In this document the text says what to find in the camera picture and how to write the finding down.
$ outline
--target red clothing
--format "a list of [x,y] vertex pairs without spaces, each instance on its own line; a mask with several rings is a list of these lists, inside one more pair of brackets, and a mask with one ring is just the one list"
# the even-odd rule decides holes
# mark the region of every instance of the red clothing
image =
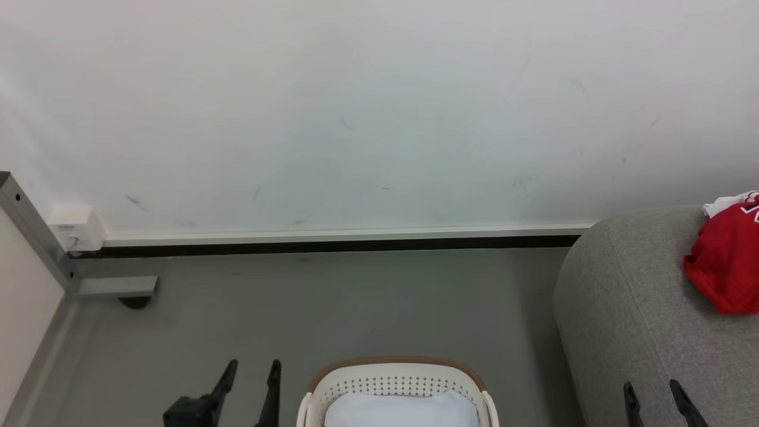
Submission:
[[685,273],[721,314],[759,314],[759,203],[734,204],[708,220]]

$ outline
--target perforated basket side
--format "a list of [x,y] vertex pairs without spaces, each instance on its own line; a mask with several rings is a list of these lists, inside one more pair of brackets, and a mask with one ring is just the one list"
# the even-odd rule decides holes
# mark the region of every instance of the perforated basket side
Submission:
[[462,366],[470,372],[467,373],[449,364],[430,363],[392,362],[353,365],[347,361],[343,362],[342,367],[333,366],[332,369],[318,376],[315,384],[312,385],[313,395],[307,406],[306,427],[324,425],[324,417],[329,405],[347,393],[432,397],[446,391],[460,393],[474,403],[477,407],[480,427],[489,427],[488,412],[482,394],[484,384],[468,367],[456,362],[450,362],[450,364]]

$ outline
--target floor trim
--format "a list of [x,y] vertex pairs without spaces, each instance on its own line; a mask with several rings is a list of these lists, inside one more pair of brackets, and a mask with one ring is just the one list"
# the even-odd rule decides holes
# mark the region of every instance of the floor trim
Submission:
[[328,229],[264,232],[109,233],[105,246],[218,245],[238,243],[337,242],[348,240],[454,239],[470,237],[576,236],[592,223],[451,226],[404,229]]
[[277,242],[217,245],[122,246],[72,252],[76,259],[154,258],[197,255],[281,254],[298,252],[409,251],[464,248],[561,248],[580,236],[506,236],[453,239],[351,240],[337,242]]

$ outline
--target caster wheel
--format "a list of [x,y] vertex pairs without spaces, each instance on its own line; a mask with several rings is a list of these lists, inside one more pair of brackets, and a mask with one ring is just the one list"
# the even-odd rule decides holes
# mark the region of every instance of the caster wheel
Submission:
[[133,296],[130,298],[119,298],[118,300],[121,301],[121,304],[126,305],[132,310],[142,310],[147,306],[151,298],[152,296]]

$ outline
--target basket rim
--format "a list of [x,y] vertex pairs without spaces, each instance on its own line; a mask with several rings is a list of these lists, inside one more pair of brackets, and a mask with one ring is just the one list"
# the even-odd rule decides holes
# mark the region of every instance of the basket rim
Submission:
[[311,386],[308,388],[308,391],[313,393],[317,389],[319,383],[324,379],[324,377],[326,377],[330,372],[336,371],[337,369],[359,365],[381,365],[386,363],[420,363],[425,365],[448,366],[450,368],[458,369],[459,371],[464,372],[466,375],[468,375],[469,378],[474,381],[475,385],[477,385],[477,388],[479,388],[480,391],[487,391],[482,378],[480,378],[474,369],[470,368],[464,363],[451,359],[442,359],[439,357],[427,356],[358,357],[356,359],[342,360],[341,362],[336,362],[327,366],[321,372],[319,372],[319,374],[311,382]]

